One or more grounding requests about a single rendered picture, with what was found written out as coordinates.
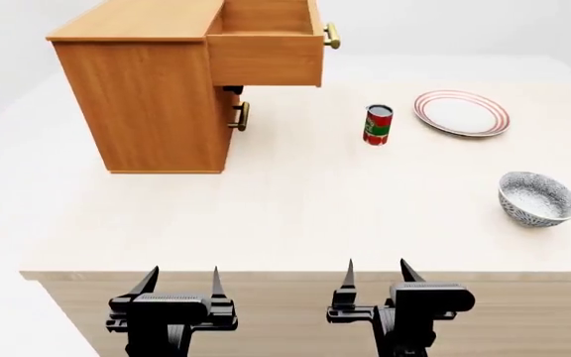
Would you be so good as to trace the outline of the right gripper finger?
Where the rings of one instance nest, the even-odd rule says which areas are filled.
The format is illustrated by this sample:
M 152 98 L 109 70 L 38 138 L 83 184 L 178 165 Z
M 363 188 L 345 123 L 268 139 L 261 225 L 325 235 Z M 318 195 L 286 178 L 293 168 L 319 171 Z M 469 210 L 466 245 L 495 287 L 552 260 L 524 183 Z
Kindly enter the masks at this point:
M 405 283 L 425 282 L 425 279 L 404 258 L 400 259 L 400 272 Z
M 348 269 L 340 288 L 333 293 L 333 306 L 354 306 L 357 296 L 353 261 L 349 260 Z

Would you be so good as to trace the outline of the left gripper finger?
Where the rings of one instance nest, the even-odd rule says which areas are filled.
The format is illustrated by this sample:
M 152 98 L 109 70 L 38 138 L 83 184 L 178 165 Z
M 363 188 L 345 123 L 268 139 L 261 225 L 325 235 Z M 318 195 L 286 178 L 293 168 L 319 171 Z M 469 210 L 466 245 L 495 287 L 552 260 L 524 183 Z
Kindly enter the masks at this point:
M 214 267 L 213 276 L 212 276 L 212 292 L 211 292 L 212 299 L 227 299 L 227 296 L 224 292 L 220 274 L 218 267 Z
M 128 297 L 135 298 L 141 294 L 151 294 L 155 290 L 159 272 L 160 268 L 155 266 L 140 282 L 135 285 L 134 288 L 129 291 Z

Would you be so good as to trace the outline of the black and white patterned bowl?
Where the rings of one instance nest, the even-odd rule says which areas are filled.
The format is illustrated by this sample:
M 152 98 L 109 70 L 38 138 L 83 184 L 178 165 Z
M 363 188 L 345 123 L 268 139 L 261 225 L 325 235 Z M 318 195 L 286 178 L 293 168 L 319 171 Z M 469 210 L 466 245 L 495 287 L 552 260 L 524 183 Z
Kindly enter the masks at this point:
M 499 180 L 502 210 L 519 225 L 550 228 L 571 220 L 571 190 L 554 178 L 533 172 L 508 172 Z

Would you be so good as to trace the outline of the wooden cabinet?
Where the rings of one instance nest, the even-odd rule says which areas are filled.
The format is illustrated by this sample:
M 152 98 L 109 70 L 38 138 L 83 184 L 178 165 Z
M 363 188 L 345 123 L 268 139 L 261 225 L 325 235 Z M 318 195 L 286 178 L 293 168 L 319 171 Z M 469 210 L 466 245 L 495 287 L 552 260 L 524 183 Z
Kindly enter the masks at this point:
M 48 36 L 108 172 L 222 172 L 232 104 L 206 35 L 223 0 L 103 0 Z

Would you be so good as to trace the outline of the open wooden drawer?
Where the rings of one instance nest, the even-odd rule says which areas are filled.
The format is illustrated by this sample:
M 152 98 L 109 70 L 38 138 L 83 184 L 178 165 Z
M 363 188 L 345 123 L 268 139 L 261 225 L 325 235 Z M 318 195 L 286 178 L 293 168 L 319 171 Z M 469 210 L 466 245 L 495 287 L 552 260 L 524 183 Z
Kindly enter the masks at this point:
M 321 85 L 316 0 L 224 0 L 206 41 L 216 85 Z

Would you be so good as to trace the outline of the red tomato sauce can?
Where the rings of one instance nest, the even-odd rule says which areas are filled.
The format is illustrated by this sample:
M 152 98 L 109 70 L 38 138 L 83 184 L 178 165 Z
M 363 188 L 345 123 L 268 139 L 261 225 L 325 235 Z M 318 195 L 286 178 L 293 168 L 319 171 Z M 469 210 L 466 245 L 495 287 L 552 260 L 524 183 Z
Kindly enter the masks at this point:
M 394 111 L 384 104 L 367 106 L 363 140 L 369 145 L 382 146 L 388 141 Z

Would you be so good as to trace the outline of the white plate with red rings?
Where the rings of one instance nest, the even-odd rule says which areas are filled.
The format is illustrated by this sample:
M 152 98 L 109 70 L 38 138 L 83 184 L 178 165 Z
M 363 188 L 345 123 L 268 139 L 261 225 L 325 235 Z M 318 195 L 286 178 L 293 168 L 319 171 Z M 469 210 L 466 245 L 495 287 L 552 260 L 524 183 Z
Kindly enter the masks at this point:
M 413 102 L 413 112 L 436 130 L 467 138 L 499 136 L 511 125 L 503 106 L 468 91 L 448 89 L 419 94 Z

